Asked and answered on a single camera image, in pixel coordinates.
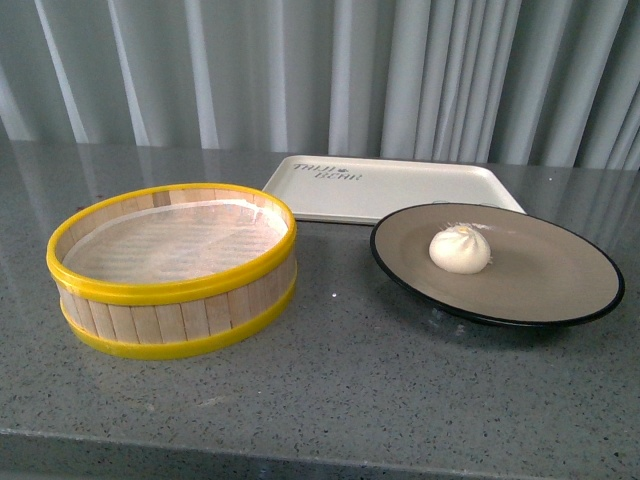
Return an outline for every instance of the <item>bamboo steamer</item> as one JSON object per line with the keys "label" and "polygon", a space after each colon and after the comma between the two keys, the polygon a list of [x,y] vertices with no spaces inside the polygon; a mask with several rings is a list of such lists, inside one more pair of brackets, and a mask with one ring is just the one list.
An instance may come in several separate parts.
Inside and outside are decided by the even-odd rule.
{"label": "bamboo steamer", "polygon": [[172,359],[271,323],[293,296],[295,238],[293,214],[267,193],[168,185],[75,214],[51,236],[47,265],[80,340],[116,356]]}

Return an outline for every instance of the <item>white bun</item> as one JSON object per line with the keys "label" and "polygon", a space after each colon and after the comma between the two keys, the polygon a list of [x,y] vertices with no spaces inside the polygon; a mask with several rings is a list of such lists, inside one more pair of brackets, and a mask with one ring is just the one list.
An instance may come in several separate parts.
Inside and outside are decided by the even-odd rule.
{"label": "white bun", "polygon": [[491,248],[480,232],[467,225],[454,225],[433,237],[429,255],[447,272],[473,274],[490,262]]}

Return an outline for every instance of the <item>ceramic plate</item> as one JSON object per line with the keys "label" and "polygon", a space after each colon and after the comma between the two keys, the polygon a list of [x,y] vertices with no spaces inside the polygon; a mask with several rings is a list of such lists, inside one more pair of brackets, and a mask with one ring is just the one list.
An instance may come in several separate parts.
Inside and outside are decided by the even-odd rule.
{"label": "ceramic plate", "polygon": [[[491,246],[492,262],[480,273],[449,273],[429,257],[434,235],[456,223],[474,226]],[[405,208],[378,222],[371,249],[400,285],[449,313],[483,323],[583,323],[612,311],[624,295],[620,270],[598,247],[562,227],[501,208]]]}

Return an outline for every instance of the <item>wooden slat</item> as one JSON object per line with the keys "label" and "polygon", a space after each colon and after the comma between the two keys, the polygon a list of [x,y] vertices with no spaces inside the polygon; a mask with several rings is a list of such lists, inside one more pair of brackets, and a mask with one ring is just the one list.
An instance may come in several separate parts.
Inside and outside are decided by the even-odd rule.
{"label": "wooden slat", "polygon": [[281,263],[263,278],[263,287],[266,295],[267,306],[273,305],[284,293],[280,277],[283,276],[286,265]]}
{"label": "wooden slat", "polygon": [[229,300],[226,293],[206,298],[204,306],[207,309],[211,335],[231,329],[231,312],[229,312]]}
{"label": "wooden slat", "polygon": [[207,309],[204,300],[185,302],[180,304],[182,318],[184,319],[184,329],[187,332],[187,339],[194,340],[209,336],[209,320],[207,319]]}
{"label": "wooden slat", "polygon": [[89,308],[89,302],[84,298],[76,296],[73,297],[73,302],[78,310],[80,326],[92,335],[97,336],[98,330],[96,329],[96,324],[93,321],[93,312],[91,312],[91,308]]}
{"label": "wooden slat", "polygon": [[116,333],[118,341],[125,343],[140,343],[130,307],[109,305],[109,314],[111,315],[113,330]]}
{"label": "wooden slat", "polygon": [[218,199],[218,200],[245,199],[245,200],[253,203],[254,195],[253,195],[253,193],[249,193],[249,192],[239,192],[239,191],[236,191],[236,190],[223,190],[223,189],[220,189],[220,190],[216,191],[216,199]]}
{"label": "wooden slat", "polygon": [[71,247],[75,244],[76,241],[73,239],[73,235],[71,235],[69,230],[60,235],[58,243],[56,244],[56,258],[58,261],[62,262],[64,257],[67,256],[67,253],[69,253],[69,250],[71,250]]}
{"label": "wooden slat", "polygon": [[229,313],[231,313],[231,325],[237,327],[251,319],[251,307],[249,306],[249,289],[244,286],[227,292],[229,299]]}
{"label": "wooden slat", "polygon": [[122,202],[120,202],[122,207],[122,214],[129,215],[130,213],[135,213],[140,211],[140,207],[138,206],[138,200],[136,198],[128,198]]}
{"label": "wooden slat", "polygon": [[138,211],[147,210],[153,208],[153,197],[151,195],[141,195],[136,197],[136,203],[138,204]]}
{"label": "wooden slat", "polygon": [[140,343],[163,343],[155,307],[131,307]]}
{"label": "wooden slat", "polygon": [[201,189],[199,188],[185,188],[181,190],[171,190],[169,197],[171,198],[171,205],[178,203],[191,203],[202,201],[200,195]]}
{"label": "wooden slat", "polygon": [[285,215],[284,210],[282,210],[282,208],[280,208],[280,205],[274,203],[271,210],[278,215],[280,218],[282,218],[285,223],[287,224],[287,227],[290,227],[291,225],[289,225],[289,222],[287,221],[287,216]]}
{"label": "wooden slat", "polygon": [[201,200],[216,200],[218,198],[218,192],[220,190],[216,190],[214,188],[199,188],[198,194],[200,195]]}
{"label": "wooden slat", "polygon": [[249,311],[251,312],[252,318],[260,315],[270,306],[265,285],[267,278],[268,275],[247,285],[247,290],[249,291]]}
{"label": "wooden slat", "polygon": [[270,198],[263,197],[262,195],[256,195],[254,203],[260,208],[273,210],[273,201]]}
{"label": "wooden slat", "polygon": [[81,327],[82,323],[80,322],[80,315],[78,314],[76,303],[73,301],[73,295],[71,295],[67,290],[62,288],[60,285],[56,284],[56,286],[58,287],[58,292],[60,292],[60,299],[62,300],[64,308],[67,311],[67,314],[71,317],[71,320],[73,321],[73,323]]}
{"label": "wooden slat", "polygon": [[187,339],[179,304],[156,306],[156,316],[164,343],[183,342]]}
{"label": "wooden slat", "polygon": [[296,256],[292,250],[289,256],[282,262],[281,269],[278,271],[278,289],[283,295],[287,288],[291,285],[296,269]]}
{"label": "wooden slat", "polygon": [[93,232],[95,228],[95,218],[93,215],[88,215],[71,225],[71,227],[69,227],[69,231],[71,232],[75,243],[77,243],[81,238]]}
{"label": "wooden slat", "polygon": [[89,308],[93,314],[98,336],[107,340],[116,340],[116,332],[113,329],[109,307],[104,303],[89,301]]}
{"label": "wooden slat", "polygon": [[101,208],[93,213],[94,223],[96,227],[107,223],[114,218],[118,218],[124,215],[122,204],[120,202],[109,205],[108,207]]}
{"label": "wooden slat", "polygon": [[171,205],[171,196],[169,195],[169,192],[155,192],[151,195],[153,197],[154,207],[166,207],[167,205]]}
{"label": "wooden slat", "polygon": [[291,215],[285,215],[284,211],[282,209],[280,209],[280,216],[284,219],[284,223],[287,225],[287,227],[292,228],[294,222],[296,221],[295,218]]}

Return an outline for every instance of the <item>wooden steamer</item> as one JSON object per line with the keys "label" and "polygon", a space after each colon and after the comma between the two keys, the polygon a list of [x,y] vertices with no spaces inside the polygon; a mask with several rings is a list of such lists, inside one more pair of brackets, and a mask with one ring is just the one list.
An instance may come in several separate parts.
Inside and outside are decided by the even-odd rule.
{"label": "wooden steamer", "polygon": [[[229,220],[233,213],[224,217],[227,223],[220,227],[223,230],[227,225],[233,227],[233,221],[241,228],[250,226],[259,214],[260,218],[268,217],[267,224],[281,223],[286,227],[281,229],[283,233],[275,245],[255,258],[194,278],[130,283],[87,276],[65,265],[72,249],[83,246],[79,242],[87,245],[89,235],[116,228],[113,225],[150,218],[149,214],[156,212],[192,206],[240,212],[242,218],[237,220]],[[195,220],[196,230],[211,228],[206,223]],[[236,236],[241,248],[241,232]],[[60,292],[62,312],[82,341],[122,357],[181,358],[243,340],[284,310],[293,296],[297,274],[295,237],[293,214],[269,194],[226,184],[171,185],[120,195],[69,218],[51,236],[47,265]],[[206,242],[207,235],[195,243]],[[204,253],[214,260],[218,255],[211,249]],[[109,259],[107,263],[117,269],[117,262],[118,259]]]}

